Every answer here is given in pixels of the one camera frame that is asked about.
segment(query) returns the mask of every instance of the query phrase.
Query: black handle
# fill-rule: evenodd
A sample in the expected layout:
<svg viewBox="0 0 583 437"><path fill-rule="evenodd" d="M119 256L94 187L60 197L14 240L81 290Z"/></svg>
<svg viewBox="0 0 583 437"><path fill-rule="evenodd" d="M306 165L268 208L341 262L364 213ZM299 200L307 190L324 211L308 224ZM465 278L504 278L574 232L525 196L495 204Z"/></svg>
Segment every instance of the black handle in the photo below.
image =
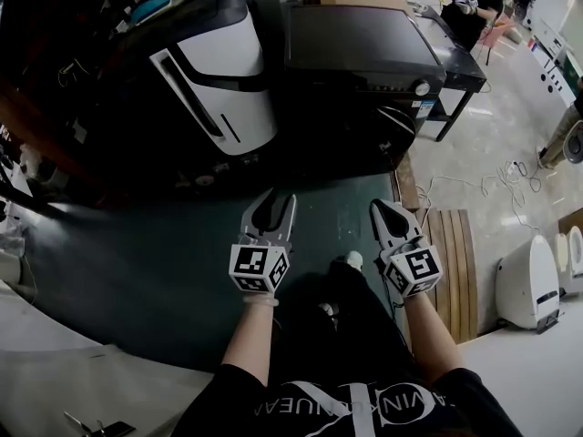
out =
<svg viewBox="0 0 583 437"><path fill-rule="evenodd" d="M199 98L196 94L192 91L189 86L189 83L184 76L180 73L179 68L176 66L172 58L169 56L165 56L161 61L160 64L166 70L168 75L172 78L172 80L176 83L180 93L184 96L189 107L195 113L195 115L200 119L200 126L205 128L205 130L214 137L224 137L222 131L220 131L217 124L213 121L210 117L209 113L202 106L199 101Z"/></svg>

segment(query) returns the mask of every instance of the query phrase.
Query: label sticker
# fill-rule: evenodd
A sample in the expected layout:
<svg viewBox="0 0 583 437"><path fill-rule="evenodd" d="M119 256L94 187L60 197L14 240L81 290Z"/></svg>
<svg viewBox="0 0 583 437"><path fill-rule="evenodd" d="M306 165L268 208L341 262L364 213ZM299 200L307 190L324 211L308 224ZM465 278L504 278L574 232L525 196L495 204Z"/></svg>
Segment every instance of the label sticker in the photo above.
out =
<svg viewBox="0 0 583 437"><path fill-rule="evenodd" d="M434 105L434 100L422 102L421 106L419 107L419 112L417 113L417 118L429 117L429 112L431 112L431 109L434 107Z"/></svg>

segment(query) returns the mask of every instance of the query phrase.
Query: chair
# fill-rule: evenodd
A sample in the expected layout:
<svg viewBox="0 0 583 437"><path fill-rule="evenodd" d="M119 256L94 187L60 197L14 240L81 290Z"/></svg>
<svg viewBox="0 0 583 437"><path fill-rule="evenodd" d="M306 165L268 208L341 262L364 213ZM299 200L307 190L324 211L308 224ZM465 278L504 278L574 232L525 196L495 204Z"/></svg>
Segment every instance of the chair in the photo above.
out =
<svg viewBox="0 0 583 437"><path fill-rule="evenodd" d="M490 53L496 45L496 42L498 42L500 36L508 29L512 29L514 26L516 26L516 23L512 22L508 16L501 15L500 18L495 22L494 27L487 27L484 29L484 31L482 31L482 35L477 42L478 44L482 44L482 46L489 47L486 66L490 64Z"/></svg>

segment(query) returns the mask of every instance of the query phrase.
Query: wooden pallet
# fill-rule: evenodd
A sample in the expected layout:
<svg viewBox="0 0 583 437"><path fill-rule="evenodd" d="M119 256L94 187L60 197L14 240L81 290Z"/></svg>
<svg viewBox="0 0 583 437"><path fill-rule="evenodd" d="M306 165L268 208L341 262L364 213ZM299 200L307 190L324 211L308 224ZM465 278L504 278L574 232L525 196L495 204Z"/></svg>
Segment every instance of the wooden pallet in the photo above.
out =
<svg viewBox="0 0 583 437"><path fill-rule="evenodd" d="M477 284L474 246L467 210L436 210L426 208L415 212L423 233L437 247L444 276L427 292L439 317L456 343L477 337Z"/></svg>

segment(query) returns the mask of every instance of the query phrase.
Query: hand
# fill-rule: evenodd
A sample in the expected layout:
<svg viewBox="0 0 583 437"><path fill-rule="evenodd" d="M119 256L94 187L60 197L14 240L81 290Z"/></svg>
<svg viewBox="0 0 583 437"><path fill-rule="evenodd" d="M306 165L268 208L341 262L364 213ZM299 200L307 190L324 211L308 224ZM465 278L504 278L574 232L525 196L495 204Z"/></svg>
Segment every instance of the hand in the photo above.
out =
<svg viewBox="0 0 583 437"><path fill-rule="evenodd" d="M464 15L474 15L477 11L477 0L456 0L455 4L459 6Z"/></svg>

